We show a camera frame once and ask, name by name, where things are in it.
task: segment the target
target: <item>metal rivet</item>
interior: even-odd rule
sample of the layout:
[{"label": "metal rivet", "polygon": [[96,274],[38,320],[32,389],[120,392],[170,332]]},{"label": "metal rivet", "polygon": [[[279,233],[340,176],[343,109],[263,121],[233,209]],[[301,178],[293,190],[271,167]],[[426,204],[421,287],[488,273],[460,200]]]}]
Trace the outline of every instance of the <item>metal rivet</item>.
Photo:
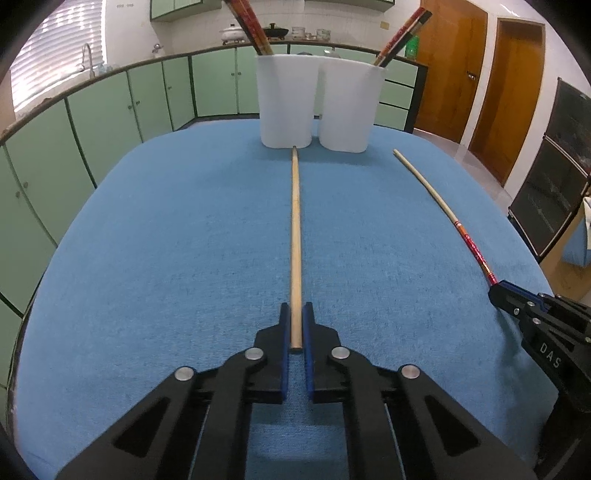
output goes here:
[{"label": "metal rivet", "polygon": [[260,348],[254,346],[249,348],[246,352],[244,352],[244,356],[249,360],[260,360],[265,352],[263,352]]},{"label": "metal rivet", "polygon": [[181,382],[185,382],[187,380],[191,380],[195,372],[191,367],[181,367],[177,368],[176,372],[174,373],[174,377]]},{"label": "metal rivet", "polygon": [[332,349],[331,355],[339,360],[344,360],[350,355],[349,349],[344,346],[336,346]]},{"label": "metal rivet", "polygon": [[417,378],[420,374],[421,371],[415,365],[404,365],[402,368],[402,376],[404,378],[409,378],[412,380],[413,378]]}]

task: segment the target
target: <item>tile floor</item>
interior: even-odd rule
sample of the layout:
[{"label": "tile floor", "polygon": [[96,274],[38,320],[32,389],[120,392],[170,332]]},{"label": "tile floor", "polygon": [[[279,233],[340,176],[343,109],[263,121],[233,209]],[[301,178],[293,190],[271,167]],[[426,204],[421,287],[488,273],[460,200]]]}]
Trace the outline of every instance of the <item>tile floor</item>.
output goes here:
[{"label": "tile floor", "polygon": [[488,195],[499,206],[503,214],[507,213],[509,205],[513,199],[501,186],[501,184],[494,178],[491,172],[480,163],[471,152],[464,145],[459,145],[447,138],[438,137],[437,135],[424,132],[423,130],[414,130],[414,135],[429,140],[435,146],[441,148],[449,156],[456,159],[456,161],[464,167],[464,169],[476,180],[480,186],[486,190]]}]

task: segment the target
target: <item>green cabinet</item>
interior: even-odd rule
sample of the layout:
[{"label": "green cabinet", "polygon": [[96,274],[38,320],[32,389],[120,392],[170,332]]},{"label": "green cabinet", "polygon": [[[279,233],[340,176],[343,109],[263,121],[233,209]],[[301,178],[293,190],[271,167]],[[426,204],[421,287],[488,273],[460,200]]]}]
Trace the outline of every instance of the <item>green cabinet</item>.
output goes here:
[{"label": "green cabinet", "polygon": [[22,194],[4,146],[0,147],[0,225],[0,291],[24,313],[55,246]]},{"label": "green cabinet", "polygon": [[173,130],[178,130],[195,118],[189,62],[187,57],[165,60],[162,62],[162,68]]},{"label": "green cabinet", "polygon": [[200,4],[203,0],[174,0],[174,9],[188,7],[189,5]]},{"label": "green cabinet", "polygon": [[378,104],[378,110],[375,114],[375,125],[381,125],[382,127],[396,128],[398,130],[404,130],[406,119],[408,116],[408,110],[398,108],[397,106],[384,105],[383,103]]},{"label": "green cabinet", "polygon": [[229,48],[191,57],[197,116],[238,113],[235,55]]},{"label": "green cabinet", "polygon": [[400,106],[409,109],[413,99],[413,89],[406,85],[384,81],[379,101],[389,105]]},{"label": "green cabinet", "polygon": [[414,87],[418,67],[402,60],[394,59],[386,66],[386,79]]},{"label": "green cabinet", "polygon": [[151,18],[159,17],[174,10],[174,0],[151,0],[151,5]]},{"label": "green cabinet", "polygon": [[94,191],[65,102],[56,103],[30,120],[6,141],[6,147],[34,210],[59,242]]},{"label": "green cabinet", "polygon": [[0,300],[0,385],[8,386],[8,373],[21,319]]},{"label": "green cabinet", "polygon": [[127,71],[131,98],[144,142],[170,133],[173,126],[168,112],[164,75],[160,63],[151,63]]},{"label": "green cabinet", "polygon": [[[287,53],[287,45],[273,45],[273,53]],[[238,113],[258,113],[256,88],[256,57],[253,47],[236,49],[236,83],[238,85]]]},{"label": "green cabinet", "polygon": [[0,387],[0,424],[6,430],[7,425],[7,407],[8,407],[8,392],[6,388]]},{"label": "green cabinet", "polygon": [[336,48],[337,52],[342,59],[362,61],[364,63],[373,63],[375,55],[366,51],[349,50],[348,48]]},{"label": "green cabinet", "polygon": [[72,123],[95,182],[141,143],[125,73],[96,82],[68,97]]}]

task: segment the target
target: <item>window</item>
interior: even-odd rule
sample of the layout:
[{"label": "window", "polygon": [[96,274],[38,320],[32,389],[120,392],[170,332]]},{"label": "window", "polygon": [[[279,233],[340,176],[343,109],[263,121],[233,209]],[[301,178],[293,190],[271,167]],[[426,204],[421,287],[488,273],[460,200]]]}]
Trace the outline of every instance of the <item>window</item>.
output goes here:
[{"label": "window", "polygon": [[12,101],[20,110],[37,94],[89,68],[82,67],[82,45],[92,50],[94,66],[103,63],[103,0],[64,0],[27,40],[10,71]]}]

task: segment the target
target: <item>pot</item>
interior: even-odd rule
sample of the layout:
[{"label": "pot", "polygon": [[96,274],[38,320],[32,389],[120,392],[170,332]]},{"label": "pot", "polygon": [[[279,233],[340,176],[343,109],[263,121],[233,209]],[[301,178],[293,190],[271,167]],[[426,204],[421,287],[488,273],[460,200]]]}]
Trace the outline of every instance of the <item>pot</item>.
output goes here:
[{"label": "pot", "polygon": [[274,23],[270,23],[267,28],[263,28],[267,38],[279,38],[285,40],[285,36],[290,32],[286,28],[277,28]]},{"label": "pot", "polygon": [[244,30],[241,29],[240,27],[237,27],[233,23],[231,23],[228,28],[224,28],[223,30],[220,30],[220,32],[222,34],[222,45],[225,45],[226,43],[228,43],[230,41],[245,41],[246,40],[246,34],[244,33]]}]

